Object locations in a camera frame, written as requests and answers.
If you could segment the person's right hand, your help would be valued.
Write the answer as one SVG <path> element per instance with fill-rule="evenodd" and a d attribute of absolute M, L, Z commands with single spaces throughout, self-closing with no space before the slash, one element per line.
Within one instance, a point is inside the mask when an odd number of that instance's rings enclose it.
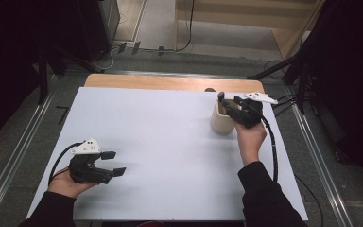
<path fill-rule="evenodd" d="M 246 166 L 258 162 L 259 150 L 267 136 L 263 124 L 259 123 L 249 129 L 239 123 L 234 123 L 234 126 L 243 164 Z"/>

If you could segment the black metal stand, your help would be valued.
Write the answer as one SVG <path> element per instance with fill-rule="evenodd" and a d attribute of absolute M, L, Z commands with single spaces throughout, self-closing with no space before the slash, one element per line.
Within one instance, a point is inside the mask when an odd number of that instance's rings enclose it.
<path fill-rule="evenodd" d="M 304 41 L 299 50 L 292 57 L 271 66 L 269 69 L 266 69 L 259 74 L 247 76 L 247 79 L 260 80 L 287 67 L 287 71 L 283 76 L 283 83 L 285 85 L 292 85 L 296 80 L 299 82 L 298 93 L 296 94 L 296 105 L 300 113 L 304 114 L 303 103 L 307 82 L 307 64 L 304 59 L 308 47 L 308 41 Z"/>
<path fill-rule="evenodd" d="M 82 58 L 79 58 L 75 54 L 57 44 L 40 42 L 38 44 L 38 75 L 40 88 L 40 97 L 38 101 L 39 105 L 41 105 L 48 96 L 47 65 L 50 65 L 56 74 L 63 75 L 66 72 L 66 67 L 64 65 L 64 61 L 62 60 L 62 56 L 70 59 L 89 72 L 103 72 L 103 69 L 93 66 L 91 63 L 88 63 Z"/>

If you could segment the light wooden furniture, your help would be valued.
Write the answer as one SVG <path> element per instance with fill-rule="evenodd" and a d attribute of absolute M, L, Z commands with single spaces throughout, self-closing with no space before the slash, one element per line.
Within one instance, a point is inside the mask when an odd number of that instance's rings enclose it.
<path fill-rule="evenodd" d="M 193 9 L 198 22 L 272 29 L 284 59 L 294 55 L 303 34 L 311 30 L 325 0 L 175 0 L 175 22 Z"/>

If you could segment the aluminium floor rail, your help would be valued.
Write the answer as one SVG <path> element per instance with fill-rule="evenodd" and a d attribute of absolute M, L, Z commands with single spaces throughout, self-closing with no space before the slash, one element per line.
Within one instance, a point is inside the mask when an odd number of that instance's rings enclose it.
<path fill-rule="evenodd" d="M 16 147 L 11 153 L 9 160 L 5 165 L 5 168 L 0 174 L 0 203 L 5 197 L 5 194 L 9 189 L 9 185 L 14 178 L 15 173 L 20 166 L 24 156 L 26 155 L 28 147 L 51 103 L 52 96 L 53 94 L 49 93 L 43 103 L 38 105 L 30 121 L 26 125 L 26 129 L 22 133 L 22 136 L 20 137 Z"/>
<path fill-rule="evenodd" d="M 325 194 L 331 205 L 331 208 L 337 219 L 339 227 L 354 227 L 350 215 L 341 197 L 337 185 L 335 184 L 331 172 L 324 161 L 319 145 L 314 137 L 313 132 L 308 124 L 306 116 L 301 113 L 299 108 L 294 105 L 292 107 L 296 120 L 301 128 L 303 138 L 309 149 L 310 155 L 314 162 L 315 168 L 320 176 L 320 181 L 325 190 Z"/>

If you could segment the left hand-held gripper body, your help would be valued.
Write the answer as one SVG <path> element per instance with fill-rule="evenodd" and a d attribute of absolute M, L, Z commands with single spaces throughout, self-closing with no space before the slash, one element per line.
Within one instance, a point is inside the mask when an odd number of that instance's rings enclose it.
<path fill-rule="evenodd" d="M 71 150 L 73 158 L 68 169 L 75 183 L 109 183 L 113 178 L 113 170 L 95 167 L 95 161 L 101 159 L 102 152 L 105 151 L 101 150 L 95 138 L 86 140 Z"/>

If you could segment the white table mat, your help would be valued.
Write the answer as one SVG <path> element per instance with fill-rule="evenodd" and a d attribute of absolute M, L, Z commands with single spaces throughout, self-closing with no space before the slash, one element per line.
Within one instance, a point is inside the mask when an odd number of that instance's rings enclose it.
<path fill-rule="evenodd" d="M 48 167 L 68 166 L 66 148 L 95 138 L 125 167 L 81 194 L 76 220 L 239 221 L 244 189 L 235 133 L 211 129 L 214 92 L 82 87 L 64 122 Z"/>

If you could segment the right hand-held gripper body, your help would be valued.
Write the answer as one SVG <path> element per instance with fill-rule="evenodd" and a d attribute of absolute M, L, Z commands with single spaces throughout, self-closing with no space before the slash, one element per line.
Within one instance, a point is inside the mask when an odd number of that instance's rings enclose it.
<path fill-rule="evenodd" d="M 234 119 L 239 124 L 244 125 L 246 128 L 252 128 L 253 126 L 259 124 L 263 119 L 263 104 L 277 104 L 278 101 L 269 97 L 267 94 L 260 92 L 247 93 L 242 96 L 245 102 L 242 104 L 236 104 L 233 101 L 232 105 L 239 106 L 243 113 L 241 119 Z"/>

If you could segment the person's left hand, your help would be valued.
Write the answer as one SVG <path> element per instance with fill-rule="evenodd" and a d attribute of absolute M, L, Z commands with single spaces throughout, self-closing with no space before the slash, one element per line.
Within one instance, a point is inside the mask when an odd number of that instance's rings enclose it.
<path fill-rule="evenodd" d="M 48 186 L 48 191 L 75 199 L 94 186 L 95 183 L 89 182 L 75 183 L 70 176 L 70 171 L 63 169 L 54 176 Z"/>

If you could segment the dark cabinet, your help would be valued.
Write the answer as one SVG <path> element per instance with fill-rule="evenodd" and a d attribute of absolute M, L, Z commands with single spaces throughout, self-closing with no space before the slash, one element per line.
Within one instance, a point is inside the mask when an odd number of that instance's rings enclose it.
<path fill-rule="evenodd" d="M 117 0 L 77 0 L 83 38 L 82 56 L 96 60 L 112 48 L 120 21 Z"/>

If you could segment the beige square cup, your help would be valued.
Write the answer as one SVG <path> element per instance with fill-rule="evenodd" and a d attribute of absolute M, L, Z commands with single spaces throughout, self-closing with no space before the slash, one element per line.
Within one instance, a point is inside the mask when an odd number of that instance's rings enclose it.
<path fill-rule="evenodd" d="M 219 134 L 230 134 L 234 130 L 233 120 L 226 114 L 226 111 L 219 101 L 216 102 L 213 109 L 211 129 Z"/>

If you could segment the black curtain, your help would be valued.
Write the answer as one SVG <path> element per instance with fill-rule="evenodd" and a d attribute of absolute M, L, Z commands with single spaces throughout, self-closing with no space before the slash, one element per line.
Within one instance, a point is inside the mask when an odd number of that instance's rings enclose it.
<path fill-rule="evenodd" d="M 0 0 L 0 130 L 39 89 L 38 44 L 49 33 L 55 5 L 63 0 Z"/>
<path fill-rule="evenodd" d="M 336 146 L 363 167 L 363 0 L 326 0 L 310 37 L 314 92 L 343 131 Z"/>

